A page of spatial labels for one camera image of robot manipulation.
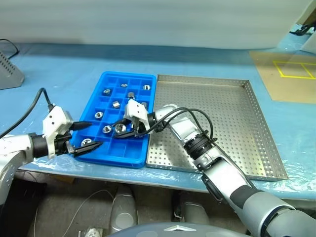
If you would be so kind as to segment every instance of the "gray device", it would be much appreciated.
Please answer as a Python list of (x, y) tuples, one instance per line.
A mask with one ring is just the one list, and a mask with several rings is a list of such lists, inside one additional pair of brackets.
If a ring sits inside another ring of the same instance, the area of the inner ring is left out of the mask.
[(0, 51), (0, 90), (21, 86), (24, 75)]

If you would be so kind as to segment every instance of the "blue tray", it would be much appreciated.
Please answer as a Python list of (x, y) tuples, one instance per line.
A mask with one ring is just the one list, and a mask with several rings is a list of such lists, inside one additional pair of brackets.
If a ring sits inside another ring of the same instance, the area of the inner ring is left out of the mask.
[[(74, 132), (72, 139), (72, 144), (76, 147), (79, 147), (85, 138), (100, 141), (103, 144), (96, 150), (76, 157), (76, 159), (124, 167), (143, 167), (147, 155), (148, 135), (142, 138), (117, 139), (114, 138), (113, 129), (111, 133), (104, 134), (102, 128), (123, 118), (124, 108), (128, 102), (127, 93), (131, 91), (135, 93), (135, 100), (140, 103), (147, 102), (148, 111), (152, 112), (156, 82), (157, 79), (153, 75), (104, 72), (80, 118), (80, 121), (88, 121), (93, 125)], [(143, 89), (143, 86), (147, 84), (151, 86), (150, 90)], [(110, 89), (111, 94), (104, 95), (103, 91), (105, 89)], [(116, 100), (120, 103), (118, 109), (115, 109), (112, 105)], [(94, 117), (96, 112), (103, 112), (103, 117), (100, 120)]]

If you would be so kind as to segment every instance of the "white wall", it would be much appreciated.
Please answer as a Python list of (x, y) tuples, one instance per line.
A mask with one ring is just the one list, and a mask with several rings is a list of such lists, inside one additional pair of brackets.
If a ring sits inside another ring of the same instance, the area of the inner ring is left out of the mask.
[(274, 47), (311, 0), (0, 0), (14, 41)]
[(306, 8), (303, 15), (300, 17), (300, 19), (297, 21), (298, 24), (304, 24), (304, 22), (307, 20), (307, 18), (311, 15), (311, 13), (316, 8), (316, 0), (313, 0), (311, 4)]
[(314, 33), (302, 46), (301, 50), (316, 54), (316, 33)]

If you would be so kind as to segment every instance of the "blue table surface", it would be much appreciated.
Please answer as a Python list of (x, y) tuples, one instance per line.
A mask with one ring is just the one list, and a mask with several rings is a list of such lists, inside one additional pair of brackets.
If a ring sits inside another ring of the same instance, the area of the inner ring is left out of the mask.
[[(306, 36), (288, 35), (278, 48), (262, 51), (314, 56), (297, 51), (305, 41)], [(73, 44), (18, 46), (21, 52), (12, 62), (24, 73), (25, 81), (19, 88), (0, 90), (1, 131), (20, 118), (40, 87), (47, 89), (53, 103), (78, 120), (104, 71), (247, 79), (289, 176), (288, 180), (254, 181), (254, 184), (280, 198), (316, 198), (316, 105), (271, 100), (248, 50)], [(0, 44), (0, 49), (8, 52), (10, 45)], [(46, 102), (40, 98), (31, 114), (11, 134), (41, 134), (46, 115)], [(52, 160), (40, 158), (22, 169), (206, 192), (199, 174), (90, 164), (68, 155)]]

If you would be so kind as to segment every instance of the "black cable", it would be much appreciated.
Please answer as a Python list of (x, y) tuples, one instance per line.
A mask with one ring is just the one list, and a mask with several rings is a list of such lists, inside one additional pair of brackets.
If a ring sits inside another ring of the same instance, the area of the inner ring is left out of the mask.
[(187, 112), (189, 112), (194, 121), (196, 122), (197, 124), (197, 127), (200, 129), (201, 132), (203, 132), (203, 129), (201, 127), (201, 125), (199, 124), (197, 118), (195, 117), (195, 115), (193, 114), (193, 112), (191, 110), (189, 110), (188, 108), (185, 108), (185, 107), (180, 107), (180, 108), (177, 108), (177, 109), (174, 109), (173, 111), (169, 112), (168, 114), (166, 114), (165, 116), (163, 116), (161, 119), (159, 119), (153, 126), (151, 126), (147, 131), (145, 132), (142, 132), (142, 133), (137, 133), (137, 132), (134, 132), (135, 135), (137, 136), (143, 136), (143, 135), (146, 135), (148, 134), (149, 132), (151, 132), (152, 130), (154, 130), (160, 123), (164, 122), (164, 120), (169, 117), (170, 115), (174, 114), (175, 112), (179, 111), (179, 110), (185, 110)]
[(314, 27), (314, 31), (315, 31), (315, 29), (316, 29), (316, 20), (311, 22), (311, 23), (309, 23), (309, 24), (302, 25), (301, 29), (296, 30), (294, 32), (290, 31), (290, 33), (293, 34), (293, 35), (296, 35), (296, 36), (303, 36), (309, 31), (309, 29), (311, 27)]
[(8, 40), (8, 39), (0, 39), (0, 40), (4, 40), (4, 41), (9, 42), (9, 43), (12, 44), (13, 47), (15, 48), (15, 53), (13, 53), (11, 56), (9, 56), (8, 59), (13, 58), (15, 55), (17, 55), (17, 54), (20, 52), (20, 50), (18, 49), (18, 47), (17, 47), (12, 41), (10, 41), (10, 40)]
[(203, 114), (203, 115), (206, 117), (206, 119), (207, 119), (207, 121), (208, 121), (208, 123), (209, 123), (209, 126), (210, 126), (210, 138), (213, 139), (213, 130), (214, 130), (214, 129), (213, 129), (213, 123), (212, 123), (211, 119), (209, 118), (209, 116), (208, 116), (204, 111), (199, 110), (199, 109), (188, 109), (188, 110), (184, 110), (184, 111), (181, 111), (181, 112), (177, 113), (176, 115), (174, 115), (173, 117), (171, 117), (171, 118), (168, 120), (168, 122), (166, 122), (166, 123), (164, 124), (164, 127), (167, 127), (168, 124), (171, 122), (171, 120), (173, 120), (175, 117), (177, 117), (178, 115), (180, 115), (180, 114), (182, 114), (182, 113), (188, 112), (188, 111), (197, 111), (197, 112)]
[(4, 137), (5, 135), (7, 135), (10, 131), (12, 131), (13, 129), (15, 129), (29, 114), (30, 112), (33, 110), (33, 108), (35, 107), (36, 103), (38, 102), (41, 93), (44, 93), (45, 99), (48, 103), (48, 108), (51, 111), (51, 109), (53, 108), (52, 103), (49, 100), (49, 97), (47, 95), (47, 92), (45, 90), (45, 88), (41, 88), (39, 89), (39, 91), (37, 92), (33, 102), (31, 103), (31, 105), (29, 106), (29, 108), (27, 109), (27, 111), (25, 112), (25, 114), (23, 114), (23, 116), (14, 124), (12, 125), (10, 128), (8, 128), (6, 131), (4, 131), (1, 135), (0, 138)]
[(199, 130), (201, 132), (204, 132), (204, 130), (202, 129), (200, 123), (198, 122), (197, 118), (195, 117), (195, 115), (193, 114), (192, 111), (197, 111), (201, 114), (203, 114), (206, 119), (208, 120), (209, 122), (209, 125), (210, 125), (210, 137), (207, 136), (207, 138), (209, 139), (209, 141), (216, 147), (218, 147), (224, 154), (225, 156), (227, 157), (227, 159), (230, 161), (230, 163), (245, 177), (246, 181), (250, 184), (250, 186), (254, 189), (256, 189), (256, 186), (254, 186), (254, 184), (252, 183), (252, 181), (248, 178), (248, 176), (243, 172), (243, 170), (237, 165), (235, 164), (235, 162), (229, 157), (229, 155), (227, 155), (215, 142), (214, 142), (214, 139), (213, 139), (213, 124), (212, 124), (212, 121), (211, 119), (209, 118), (209, 116), (202, 110), (199, 110), (199, 109), (188, 109), (188, 108), (185, 108), (185, 107), (180, 107), (180, 108), (177, 108), (171, 112), (169, 112), (168, 114), (166, 114), (164, 117), (162, 117), (160, 120), (158, 120), (150, 129), (148, 129), (146, 132), (143, 132), (143, 133), (136, 133), (136, 135), (145, 135), (145, 134), (148, 134), (150, 131), (152, 131), (153, 129), (155, 129), (160, 123), (162, 123), (167, 117), (169, 117), (170, 115), (172, 115), (173, 113), (179, 111), (179, 110), (182, 110), (180, 112), (178, 112), (176, 115), (172, 116), (163, 126), (164, 128), (168, 126), (168, 124), (175, 118), (177, 117), (178, 115), (182, 114), (182, 113), (185, 113), (185, 112), (189, 112), (191, 114), (191, 116), (193, 117), (194, 121), (196, 122), (197, 124), (197, 127), (199, 128)]

